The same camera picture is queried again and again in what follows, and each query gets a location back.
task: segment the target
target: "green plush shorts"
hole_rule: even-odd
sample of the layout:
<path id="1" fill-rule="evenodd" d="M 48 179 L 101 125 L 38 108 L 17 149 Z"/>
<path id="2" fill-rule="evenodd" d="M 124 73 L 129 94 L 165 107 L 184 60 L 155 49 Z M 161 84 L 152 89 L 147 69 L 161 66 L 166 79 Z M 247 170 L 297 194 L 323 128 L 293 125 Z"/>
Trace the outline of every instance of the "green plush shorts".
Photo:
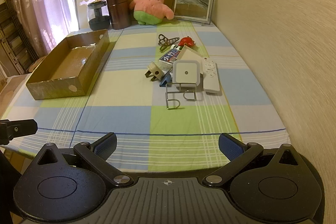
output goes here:
<path id="1" fill-rule="evenodd" d="M 144 11 L 134 11 L 133 15 L 140 25 L 156 25 L 162 22 L 162 19 L 147 14 Z"/>

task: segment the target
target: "white remote control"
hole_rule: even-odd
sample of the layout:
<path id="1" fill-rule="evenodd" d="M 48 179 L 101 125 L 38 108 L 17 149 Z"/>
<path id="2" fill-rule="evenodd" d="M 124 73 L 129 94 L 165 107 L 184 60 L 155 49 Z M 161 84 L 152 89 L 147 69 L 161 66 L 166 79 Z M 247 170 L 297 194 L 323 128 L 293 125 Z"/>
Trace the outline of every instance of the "white remote control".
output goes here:
<path id="1" fill-rule="evenodd" d="M 209 93 L 219 93 L 217 66 L 216 63 L 209 57 L 203 57 L 203 90 Z"/>

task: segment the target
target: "checkered tablecloth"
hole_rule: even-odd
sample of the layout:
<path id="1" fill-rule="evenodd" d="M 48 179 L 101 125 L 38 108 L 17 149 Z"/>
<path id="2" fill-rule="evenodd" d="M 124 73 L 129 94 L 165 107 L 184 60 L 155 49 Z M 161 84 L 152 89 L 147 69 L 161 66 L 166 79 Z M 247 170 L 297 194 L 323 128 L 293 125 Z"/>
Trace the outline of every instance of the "checkered tablecloth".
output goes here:
<path id="1" fill-rule="evenodd" d="M 196 102 L 177 94 L 181 107 L 167 110 L 165 88 L 144 75 L 147 65 L 162 56 L 160 33 L 190 36 L 199 53 L 213 58 L 221 94 L 206 94 L 200 86 Z M 216 26 L 170 21 L 109 30 L 109 35 L 109 50 L 88 96 L 36 101 L 25 85 L 20 88 L 2 119 L 33 118 L 39 129 L 12 140 L 7 148 L 34 156 L 47 142 L 68 148 L 115 132 L 118 146 L 109 163 L 124 171 L 161 172 L 226 164 L 217 143 L 222 132 L 265 148 L 290 142 L 265 91 Z"/>

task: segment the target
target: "white chair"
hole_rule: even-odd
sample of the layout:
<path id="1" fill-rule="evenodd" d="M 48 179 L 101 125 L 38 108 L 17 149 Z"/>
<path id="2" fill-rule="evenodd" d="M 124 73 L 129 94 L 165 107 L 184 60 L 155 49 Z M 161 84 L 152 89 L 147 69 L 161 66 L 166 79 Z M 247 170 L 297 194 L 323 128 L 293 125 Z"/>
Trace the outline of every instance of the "white chair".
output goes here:
<path id="1" fill-rule="evenodd" d="M 87 20 L 87 5 L 93 1 L 96 0 L 75 0 L 78 29 L 85 29 L 90 27 Z"/>

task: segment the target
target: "beige textured wallpaper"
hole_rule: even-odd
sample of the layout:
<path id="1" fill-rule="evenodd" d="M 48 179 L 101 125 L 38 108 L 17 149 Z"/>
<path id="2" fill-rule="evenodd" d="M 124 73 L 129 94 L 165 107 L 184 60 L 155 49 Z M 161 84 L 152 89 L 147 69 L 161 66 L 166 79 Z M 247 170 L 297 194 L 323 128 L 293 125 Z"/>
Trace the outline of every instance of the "beige textured wallpaper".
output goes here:
<path id="1" fill-rule="evenodd" d="M 320 172 L 336 223 L 336 0 L 217 0 L 214 17 Z"/>

